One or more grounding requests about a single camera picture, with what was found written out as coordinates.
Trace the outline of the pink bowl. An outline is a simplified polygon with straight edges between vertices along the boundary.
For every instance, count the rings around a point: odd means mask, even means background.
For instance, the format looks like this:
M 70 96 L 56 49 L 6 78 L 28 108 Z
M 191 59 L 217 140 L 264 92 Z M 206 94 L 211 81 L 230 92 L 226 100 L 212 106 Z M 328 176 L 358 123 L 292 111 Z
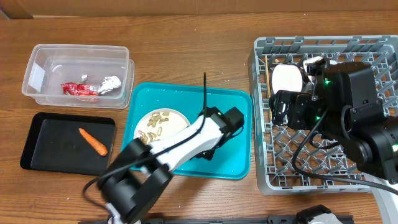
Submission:
M 303 86 L 302 73 L 295 65 L 277 65 L 272 71 L 271 85 L 274 94 L 280 90 L 301 92 Z

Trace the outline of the white bowl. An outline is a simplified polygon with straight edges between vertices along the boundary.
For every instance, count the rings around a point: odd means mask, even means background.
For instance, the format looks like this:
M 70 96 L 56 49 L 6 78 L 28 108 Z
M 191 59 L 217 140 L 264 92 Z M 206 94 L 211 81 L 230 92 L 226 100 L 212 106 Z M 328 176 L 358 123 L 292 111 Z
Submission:
M 312 63 L 315 63 L 315 62 L 321 60 L 321 59 L 323 59 L 323 57 L 321 57 L 321 56 L 316 56 L 316 57 L 313 57 L 313 58 L 308 58 L 308 59 L 306 59 L 306 60 L 303 61 L 303 69 L 304 69 L 305 74 L 307 75 L 307 77 L 308 77 L 308 79 L 309 79 L 309 81 L 310 81 L 311 83 L 313 83 L 313 81 L 315 80 L 315 78 L 314 78 L 313 75 L 310 74 L 308 66 L 309 66 L 310 64 L 312 64 Z

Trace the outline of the pink plate with peanuts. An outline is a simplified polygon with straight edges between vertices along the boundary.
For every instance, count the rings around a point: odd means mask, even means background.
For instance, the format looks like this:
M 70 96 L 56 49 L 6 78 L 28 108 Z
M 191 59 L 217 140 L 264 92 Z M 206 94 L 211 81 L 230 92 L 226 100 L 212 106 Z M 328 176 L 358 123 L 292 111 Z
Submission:
M 135 126 L 133 139 L 144 144 L 160 141 L 190 126 L 189 120 L 177 110 L 156 109 L 143 116 Z

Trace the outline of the orange carrot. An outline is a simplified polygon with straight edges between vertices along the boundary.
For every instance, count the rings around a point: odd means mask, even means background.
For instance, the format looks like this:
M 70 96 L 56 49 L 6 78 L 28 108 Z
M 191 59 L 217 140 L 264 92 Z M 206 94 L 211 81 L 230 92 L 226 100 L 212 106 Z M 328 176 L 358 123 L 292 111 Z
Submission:
M 83 138 L 88 142 L 89 145 L 93 147 L 93 149 L 101 156 L 106 156 L 108 154 L 107 147 L 99 142 L 96 138 L 86 132 L 83 128 L 79 128 L 80 134 Z

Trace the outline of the red snack wrapper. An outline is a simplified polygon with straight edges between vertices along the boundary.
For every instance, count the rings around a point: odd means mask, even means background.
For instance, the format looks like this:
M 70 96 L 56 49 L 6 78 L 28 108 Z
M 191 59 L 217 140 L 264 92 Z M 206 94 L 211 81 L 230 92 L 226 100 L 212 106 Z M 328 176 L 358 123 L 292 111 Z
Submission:
M 91 98 L 79 98 L 80 101 L 96 102 L 101 85 L 87 83 L 88 75 L 83 74 L 78 83 L 68 82 L 61 84 L 64 95 L 90 96 Z

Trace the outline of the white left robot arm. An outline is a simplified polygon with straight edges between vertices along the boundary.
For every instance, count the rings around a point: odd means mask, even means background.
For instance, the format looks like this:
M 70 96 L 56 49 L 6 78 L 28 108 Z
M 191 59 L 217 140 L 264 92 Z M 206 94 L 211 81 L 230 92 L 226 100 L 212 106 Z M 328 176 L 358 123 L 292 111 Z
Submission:
M 97 181 L 113 223 L 135 223 L 156 203 L 174 170 L 229 136 L 230 119 L 207 108 L 189 127 L 145 145 L 131 141 Z

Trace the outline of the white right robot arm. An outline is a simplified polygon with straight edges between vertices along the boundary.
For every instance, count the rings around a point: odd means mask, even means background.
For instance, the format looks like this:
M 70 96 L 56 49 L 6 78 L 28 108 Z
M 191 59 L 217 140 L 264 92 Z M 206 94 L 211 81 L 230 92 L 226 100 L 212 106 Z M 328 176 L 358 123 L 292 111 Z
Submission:
M 287 88 L 288 72 L 281 72 L 283 87 L 272 89 L 272 122 L 284 120 L 291 129 L 309 133 L 292 156 L 294 171 L 309 178 L 370 187 L 384 223 L 397 223 L 397 118 L 386 117 L 369 64 L 332 64 L 322 58 L 298 71 L 298 83 L 312 83 L 310 93 Z M 315 135 L 342 146 L 348 159 L 365 174 L 364 180 L 307 172 L 297 166 L 300 151 Z

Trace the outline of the teal plastic tray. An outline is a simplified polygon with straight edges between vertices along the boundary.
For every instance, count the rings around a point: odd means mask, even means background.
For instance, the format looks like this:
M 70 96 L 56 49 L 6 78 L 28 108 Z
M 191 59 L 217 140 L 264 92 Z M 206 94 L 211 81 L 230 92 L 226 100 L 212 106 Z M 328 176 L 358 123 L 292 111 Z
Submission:
M 215 150 L 212 160 L 193 158 L 175 170 L 175 175 L 239 180 L 250 169 L 252 100 L 244 91 L 207 88 L 207 106 L 225 113 L 237 107 L 244 115 L 243 131 Z M 197 119 L 203 107 L 203 88 L 164 83 L 141 83 L 132 93 L 122 147 L 132 141 L 141 118 L 156 109 L 181 112 L 189 122 Z

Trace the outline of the black tray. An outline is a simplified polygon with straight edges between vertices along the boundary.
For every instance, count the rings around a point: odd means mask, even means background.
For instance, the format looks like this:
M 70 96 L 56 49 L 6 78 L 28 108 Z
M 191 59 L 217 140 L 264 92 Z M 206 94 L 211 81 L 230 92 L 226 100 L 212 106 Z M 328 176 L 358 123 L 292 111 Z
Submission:
M 82 128 L 108 150 L 100 155 L 80 134 Z M 32 118 L 20 166 L 83 175 L 100 175 L 111 159 L 116 134 L 113 119 L 39 112 Z

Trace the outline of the clear plastic bin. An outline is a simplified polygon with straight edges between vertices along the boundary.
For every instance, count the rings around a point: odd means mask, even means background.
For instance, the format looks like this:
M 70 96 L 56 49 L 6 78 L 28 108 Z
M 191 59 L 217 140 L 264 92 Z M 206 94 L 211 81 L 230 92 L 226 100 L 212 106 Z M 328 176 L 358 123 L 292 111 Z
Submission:
M 78 83 L 83 74 L 87 83 L 101 85 L 104 77 L 117 76 L 121 86 L 96 102 L 80 101 L 90 96 L 64 95 L 61 84 Z M 30 55 L 21 92 L 40 105 L 87 108 L 127 108 L 134 83 L 134 61 L 122 46 L 39 44 Z

